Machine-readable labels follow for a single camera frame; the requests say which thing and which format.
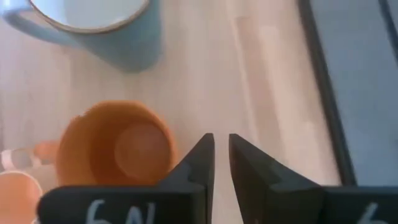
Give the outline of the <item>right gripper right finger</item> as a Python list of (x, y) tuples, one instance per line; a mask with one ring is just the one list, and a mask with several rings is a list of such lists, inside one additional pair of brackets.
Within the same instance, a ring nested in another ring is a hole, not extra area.
[(237, 134), (229, 163), (244, 223), (397, 224), (397, 188), (319, 185)]

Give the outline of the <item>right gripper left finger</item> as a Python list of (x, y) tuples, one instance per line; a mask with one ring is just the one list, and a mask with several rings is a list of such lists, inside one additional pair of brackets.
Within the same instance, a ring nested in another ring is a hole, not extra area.
[(206, 133), (153, 186), (67, 186), (46, 193), (36, 208), (42, 224), (211, 223), (214, 135)]

